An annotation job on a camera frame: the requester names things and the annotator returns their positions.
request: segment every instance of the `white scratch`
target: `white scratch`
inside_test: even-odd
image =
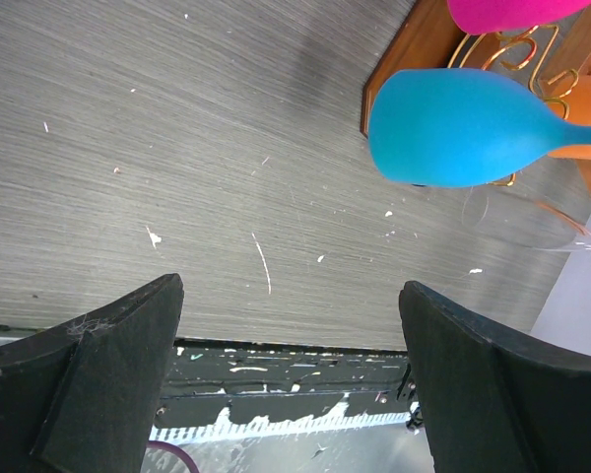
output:
[[[249,371],[249,372],[265,372],[267,369],[266,368],[259,368],[259,367],[238,367],[238,368],[230,368],[231,372],[243,372],[243,371]]]
[[[158,244],[158,243],[162,243],[162,238],[161,238],[161,237],[159,237],[159,236],[157,236],[156,234],[154,234],[154,233],[153,233],[153,232],[152,232],[152,231],[149,229],[149,227],[147,227],[146,225],[145,225],[145,229],[147,229],[147,232],[149,233],[149,238],[151,239],[151,244],[154,246],[154,248],[155,248],[155,249],[158,249],[158,248],[156,247],[156,244]]]
[[[260,243],[256,239],[256,235],[252,232],[252,238],[254,238],[254,242],[256,243],[256,247],[258,248],[258,252],[260,253],[260,258],[263,260],[263,266],[265,266],[265,275],[267,275],[267,291],[269,294],[272,294],[272,280],[269,277],[269,269],[267,269],[267,261],[265,261],[265,255],[263,254],[263,250],[260,248]]]

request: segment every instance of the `white surface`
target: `white surface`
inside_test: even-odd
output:
[[[591,252],[569,255],[531,335],[591,355]]]

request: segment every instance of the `scratched black edge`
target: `scratched black edge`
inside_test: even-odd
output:
[[[207,426],[225,407],[235,424],[256,416],[271,422],[316,418],[346,393],[347,417],[407,412],[401,392],[409,372],[401,351],[180,339],[171,350],[154,424]]]

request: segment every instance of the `gray floor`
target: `gray floor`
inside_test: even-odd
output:
[[[175,271],[184,336],[404,348],[410,279],[529,330],[566,256],[458,231],[461,192],[386,182],[359,133],[410,3],[0,0],[0,322]],[[515,189],[591,210],[571,162]]]

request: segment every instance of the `orange cup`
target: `orange cup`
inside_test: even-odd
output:
[[[569,104],[567,121],[576,125],[591,125],[591,76],[580,76],[571,93],[563,98]],[[556,114],[562,116],[563,109],[551,104]],[[565,146],[549,153],[553,158],[591,160],[591,145]]]

